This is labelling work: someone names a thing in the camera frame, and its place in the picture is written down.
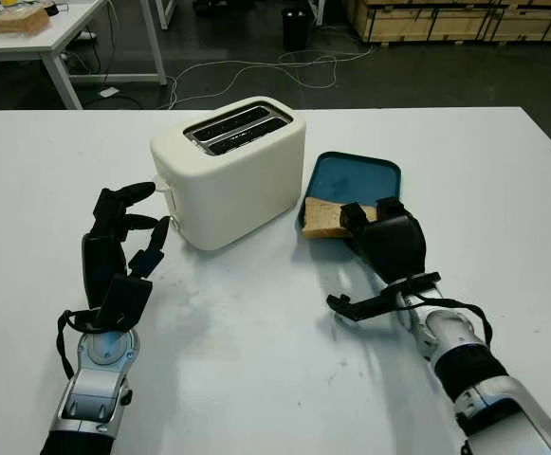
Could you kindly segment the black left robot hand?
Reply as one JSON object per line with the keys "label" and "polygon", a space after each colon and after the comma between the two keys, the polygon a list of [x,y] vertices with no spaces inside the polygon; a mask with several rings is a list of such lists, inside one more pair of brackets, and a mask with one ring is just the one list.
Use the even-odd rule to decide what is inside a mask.
{"label": "black left robot hand", "polygon": [[[133,278],[147,278],[164,257],[170,218],[129,214],[127,209],[156,191],[153,182],[141,182],[113,191],[101,190],[93,210],[94,225],[82,238],[83,284],[88,306],[102,305],[115,276],[131,273]],[[131,261],[125,259],[122,243],[131,230],[150,229],[151,240]]]}

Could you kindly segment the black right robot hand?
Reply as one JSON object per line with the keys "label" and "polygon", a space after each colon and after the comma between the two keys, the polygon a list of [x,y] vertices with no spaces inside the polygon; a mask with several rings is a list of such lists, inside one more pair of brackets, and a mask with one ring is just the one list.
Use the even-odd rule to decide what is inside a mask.
{"label": "black right robot hand", "polygon": [[376,216],[369,221],[357,202],[343,205],[346,244],[386,283],[424,273],[426,240],[417,219],[395,197],[377,200]]}

